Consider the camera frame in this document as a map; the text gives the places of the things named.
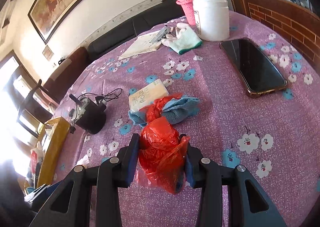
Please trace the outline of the red plastic bag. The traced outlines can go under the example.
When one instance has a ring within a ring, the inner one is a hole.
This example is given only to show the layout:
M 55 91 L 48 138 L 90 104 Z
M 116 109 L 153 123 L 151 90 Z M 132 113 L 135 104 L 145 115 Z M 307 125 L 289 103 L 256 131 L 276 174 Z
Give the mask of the red plastic bag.
M 185 156 L 190 137 L 179 132 L 162 115 L 171 100 L 181 100 L 182 94 L 158 98 L 143 108 L 146 126 L 139 138 L 139 163 L 148 180 L 168 193 L 177 194 L 184 185 Z

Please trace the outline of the red white wipes pack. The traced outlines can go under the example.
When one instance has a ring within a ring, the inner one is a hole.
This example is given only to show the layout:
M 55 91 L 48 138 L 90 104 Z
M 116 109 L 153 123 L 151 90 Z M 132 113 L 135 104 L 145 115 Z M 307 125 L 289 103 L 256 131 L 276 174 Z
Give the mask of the red white wipes pack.
M 40 141 L 36 143 L 36 146 L 30 150 L 30 167 L 32 174 L 36 173 L 36 166 L 43 161 L 45 152 Z

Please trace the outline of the yellow-rimmed cardboard tray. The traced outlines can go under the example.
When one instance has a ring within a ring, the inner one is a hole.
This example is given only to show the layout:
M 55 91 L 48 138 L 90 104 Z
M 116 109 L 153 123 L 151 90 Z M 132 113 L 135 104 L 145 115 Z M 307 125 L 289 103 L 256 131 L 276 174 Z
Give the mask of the yellow-rimmed cardboard tray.
M 36 166 L 36 173 L 31 173 L 33 186 L 51 184 L 60 152 L 68 135 L 70 123 L 63 117 L 51 119 L 40 128 L 37 142 L 40 141 L 45 152 L 43 161 Z

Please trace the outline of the purple floral tablecloth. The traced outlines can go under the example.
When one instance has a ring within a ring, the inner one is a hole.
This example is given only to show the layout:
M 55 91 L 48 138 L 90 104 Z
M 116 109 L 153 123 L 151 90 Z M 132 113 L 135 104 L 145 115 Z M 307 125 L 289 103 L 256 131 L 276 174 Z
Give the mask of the purple floral tablecloth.
M 79 96 L 121 95 L 107 104 L 103 129 L 81 128 L 68 135 L 54 181 L 88 157 L 98 166 L 126 146 L 141 127 L 129 119 L 129 96 L 156 79 L 168 92 L 199 98 L 199 111 L 176 126 L 193 146 L 218 164 L 245 165 L 267 192 L 288 226 L 300 226 L 319 197 L 319 75 L 304 53 L 263 24 L 235 12 L 230 36 L 249 38 L 288 80 L 287 90 L 250 98 L 219 43 L 204 42 L 184 55 L 161 46 L 157 51 L 120 61 L 130 42 L 103 55 L 69 88 Z

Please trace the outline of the wooden chair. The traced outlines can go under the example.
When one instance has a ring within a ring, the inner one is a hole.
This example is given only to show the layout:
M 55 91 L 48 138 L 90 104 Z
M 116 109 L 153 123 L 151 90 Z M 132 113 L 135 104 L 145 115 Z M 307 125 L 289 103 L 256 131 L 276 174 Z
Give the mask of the wooden chair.
M 20 119 L 20 116 L 23 114 L 25 110 L 43 124 L 52 118 L 53 115 L 49 111 L 44 109 L 40 104 L 38 104 L 38 102 L 33 98 L 33 95 L 38 89 L 44 91 L 45 93 L 48 93 L 48 90 L 44 89 L 44 87 L 42 87 L 41 84 L 42 80 L 40 79 L 37 85 L 29 92 L 27 97 L 22 101 L 18 109 L 18 120 Z

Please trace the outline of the light blue knitted cloth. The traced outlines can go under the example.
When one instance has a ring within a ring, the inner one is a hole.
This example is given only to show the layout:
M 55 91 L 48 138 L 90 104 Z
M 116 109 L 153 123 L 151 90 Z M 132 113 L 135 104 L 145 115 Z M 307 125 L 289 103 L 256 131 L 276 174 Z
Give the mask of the light blue knitted cloth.
M 175 125 L 197 115 L 200 111 L 199 104 L 199 98 L 177 93 L 158 98 L 139 111 L 129 111 L 129 118 L 134 125 L 141 127 L 161 117 L 166 118 L 171 125 Z

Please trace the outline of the black smartphone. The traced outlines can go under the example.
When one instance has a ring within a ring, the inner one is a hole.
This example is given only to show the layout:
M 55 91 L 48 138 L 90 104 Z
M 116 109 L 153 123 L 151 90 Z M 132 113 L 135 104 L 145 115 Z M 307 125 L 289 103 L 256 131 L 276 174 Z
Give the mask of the black smartphone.
M 258 98 L 287 88 L 287 80 L 280 70 L 248 38 L 221 42 L 220 49 L 236 68 L 249 97 Z

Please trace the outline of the blue yellow tissue packet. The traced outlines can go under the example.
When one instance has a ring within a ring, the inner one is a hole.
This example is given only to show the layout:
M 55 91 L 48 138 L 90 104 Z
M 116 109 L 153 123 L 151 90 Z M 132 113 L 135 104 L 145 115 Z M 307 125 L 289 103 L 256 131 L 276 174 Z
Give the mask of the blue yellow tissue packet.
M 153 104 L 154 100 L 168 95 L 169 92 L 162 81 L 157 79 L 129 96 L 130 111 L 137 112 L 143 107 Z

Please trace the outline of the white paper notebook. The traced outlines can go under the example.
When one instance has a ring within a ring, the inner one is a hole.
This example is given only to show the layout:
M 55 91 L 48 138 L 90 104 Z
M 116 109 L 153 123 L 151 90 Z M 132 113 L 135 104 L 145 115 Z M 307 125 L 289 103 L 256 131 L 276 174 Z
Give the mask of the white paper notebook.
M 138 36 L 129 48 L 118 58 L 118 60 L 121 61 L 135 55 L 157 51 L 162 44 L 161 41 L 157 43 L 150 43 L 150 40 L 152 40 L 159 31 L 160 30 Z

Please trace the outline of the white green work glove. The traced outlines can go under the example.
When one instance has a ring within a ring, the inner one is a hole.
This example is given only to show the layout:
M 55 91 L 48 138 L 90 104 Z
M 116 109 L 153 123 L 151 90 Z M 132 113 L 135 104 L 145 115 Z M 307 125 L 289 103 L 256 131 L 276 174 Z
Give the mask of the white green work glove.
M 167 34 L 161 40 L 164 46 L 171 48 L 179 55 L 196 49 L 202 45 L 202 40 L 197 36 L 196 32 L 186 23 L 177 23 L 176 35 Z

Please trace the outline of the grey comb on notebook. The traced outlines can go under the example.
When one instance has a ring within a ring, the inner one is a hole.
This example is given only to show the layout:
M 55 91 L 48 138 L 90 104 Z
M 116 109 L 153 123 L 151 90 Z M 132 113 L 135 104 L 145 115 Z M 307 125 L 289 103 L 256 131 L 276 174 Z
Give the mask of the grey comb on notebook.
M 166 37 L 167 34 L 170 33 L 171 28 L 167 25 L 164 25 L 164 27 L 150 40 L 150 43 L 157 43 L 160 42 L 163 38 Z

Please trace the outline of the white plastic jar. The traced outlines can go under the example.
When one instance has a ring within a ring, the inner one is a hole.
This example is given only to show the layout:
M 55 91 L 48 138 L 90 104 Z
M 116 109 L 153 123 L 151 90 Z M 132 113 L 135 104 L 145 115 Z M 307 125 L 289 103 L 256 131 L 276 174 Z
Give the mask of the white plastic jar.
M 229 38 L 227 0 L 193 0 L 197 35 L 205 41 L 221 42 Z

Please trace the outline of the brown wooden cabinet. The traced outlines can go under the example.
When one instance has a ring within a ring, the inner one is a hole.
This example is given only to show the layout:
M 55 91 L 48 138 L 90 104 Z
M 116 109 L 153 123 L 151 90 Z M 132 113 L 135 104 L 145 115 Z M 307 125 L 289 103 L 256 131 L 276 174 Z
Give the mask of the brown wooden cabinet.
M 255 19 L 291 43 L 319 72 L 319 17 L 287 0 L 231 0 L 234 11 Z

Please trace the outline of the black sofa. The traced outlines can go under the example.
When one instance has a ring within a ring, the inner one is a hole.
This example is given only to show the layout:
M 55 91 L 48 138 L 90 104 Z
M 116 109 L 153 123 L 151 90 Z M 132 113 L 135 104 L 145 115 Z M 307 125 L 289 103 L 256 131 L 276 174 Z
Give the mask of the black sofa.
M 128 40 L 152 29 L 155 25 L 184 16 L 182 7 L 177 5 L 176 1 L 163 0 L 160 4 L 129 18 L 101 35 L 87 48 L 89 60 L 93 62 L 99 59 Z

